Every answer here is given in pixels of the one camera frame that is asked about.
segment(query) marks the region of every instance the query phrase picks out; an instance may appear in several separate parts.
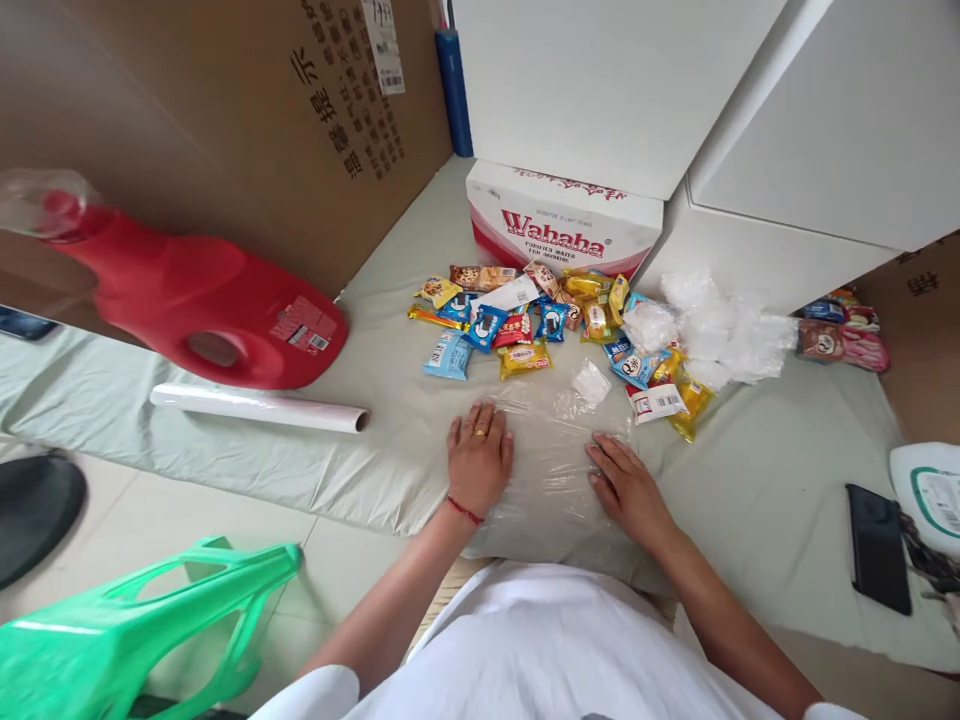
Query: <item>black phone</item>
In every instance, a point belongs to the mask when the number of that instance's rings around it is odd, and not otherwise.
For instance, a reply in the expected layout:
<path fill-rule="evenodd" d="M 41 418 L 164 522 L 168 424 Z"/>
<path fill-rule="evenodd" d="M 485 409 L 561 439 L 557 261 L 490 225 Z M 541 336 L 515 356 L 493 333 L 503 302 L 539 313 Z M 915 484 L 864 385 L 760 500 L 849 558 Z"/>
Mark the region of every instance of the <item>black phone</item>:
<path fill-rule="evenodd" d="M 858 485 L 846 487 L 853 531 L 854 589 L 901 615 L 911 615 L 899 506 Z"/>
<path fill-rule="evenodd" d="M 28 315 L 0 305 L 0 332 L 7 335 L 36 342 L 58 327 L 60 325 L 51 320 L 44 320 L 36 315 Z"/>

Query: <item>person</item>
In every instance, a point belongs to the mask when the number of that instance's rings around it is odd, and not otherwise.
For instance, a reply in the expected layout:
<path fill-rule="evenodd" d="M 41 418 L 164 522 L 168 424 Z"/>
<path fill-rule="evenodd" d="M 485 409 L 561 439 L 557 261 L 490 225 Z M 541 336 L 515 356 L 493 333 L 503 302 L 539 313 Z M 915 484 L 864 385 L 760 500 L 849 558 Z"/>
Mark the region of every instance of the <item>person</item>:
<path fill-rule="evenodd" d="M 737 601 L 630 448 L 607 434 L 594 440 L 586 452 L 599 468 L 589 476 L 597 499 L 659 563 L 706 661 L 618 580 L 498 561 L 463 586 L 403 663 L 444 575 L 510 479 L 513 433 L 503 412 L 477 403 L 450 426 L 448 500 L 253 719 L 859 718 L 825 703 Z"/>

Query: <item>green plastic stool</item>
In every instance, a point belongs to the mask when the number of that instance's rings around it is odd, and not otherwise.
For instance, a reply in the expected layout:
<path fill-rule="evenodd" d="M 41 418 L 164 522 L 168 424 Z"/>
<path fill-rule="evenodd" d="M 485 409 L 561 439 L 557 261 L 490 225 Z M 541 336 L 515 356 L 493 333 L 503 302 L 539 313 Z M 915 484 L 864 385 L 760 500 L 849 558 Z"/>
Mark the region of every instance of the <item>green plastic stool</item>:
<path fill-rule="evenodd" d="M 302 555 L 296 545 L 260 552 L 225 545 L 223 537 L 205 538 L 169 560 L 0 627 L 0 718 L 124 720 L 170 650 L 238 610 L 210 682 L 153 718 L 188 720 L 246 690 L 260 669 L 250 640 L 264 603 L 296 575 Z M 151 580 L 187 563 L 209 574 L 137 600 Z"/>

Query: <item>cardboard wall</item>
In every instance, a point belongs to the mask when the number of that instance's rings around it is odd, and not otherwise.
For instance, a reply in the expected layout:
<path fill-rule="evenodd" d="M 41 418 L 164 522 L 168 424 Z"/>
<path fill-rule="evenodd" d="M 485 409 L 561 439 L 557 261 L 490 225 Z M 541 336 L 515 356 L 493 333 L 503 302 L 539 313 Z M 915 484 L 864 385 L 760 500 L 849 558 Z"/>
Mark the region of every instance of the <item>cardboard wall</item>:
<path fill-rule="evenodd" d="M 221 235 L 335 296 L 450 155 L 432 11 L 395 3 L 405 92 L 384 99 L 362 83 L 360 0 L 4 3 L 0 168 L 71 167 L 159 229 Z M 87 270 L 0 242 L 0 304 L 129 339 L 91 315 Z"/>
<path fill-rule="evenodd" d="M 890 369 L 880 382 L 907 442 L 960 445 L 960 233 L 857 281 L 876 308 Z"/>

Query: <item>red bottle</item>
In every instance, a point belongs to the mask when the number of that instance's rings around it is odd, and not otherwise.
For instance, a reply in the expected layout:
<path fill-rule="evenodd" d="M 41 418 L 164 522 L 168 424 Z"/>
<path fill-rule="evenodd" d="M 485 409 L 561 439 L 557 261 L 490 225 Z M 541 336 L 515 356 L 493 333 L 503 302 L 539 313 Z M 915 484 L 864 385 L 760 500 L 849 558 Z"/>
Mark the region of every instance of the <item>red bottle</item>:
<path fill-rule="evenodd" d="M 11 173 L 20 186 L 12 223 Z M 221 238 L 145 228 L 91 202 L 75 173 L 46 176 L 0 176 L 0 226 L 19 224 L 10 229 L 41 237 L 93 270 L 101 317 L 180 367 L 225 385 L 290 390 L 316 380 L 343 348 L 343 314 L 306 282 Z M 223 366 L 198 354 L 191 338 L 201 334 L 230 343 L 235 361 Z"/>

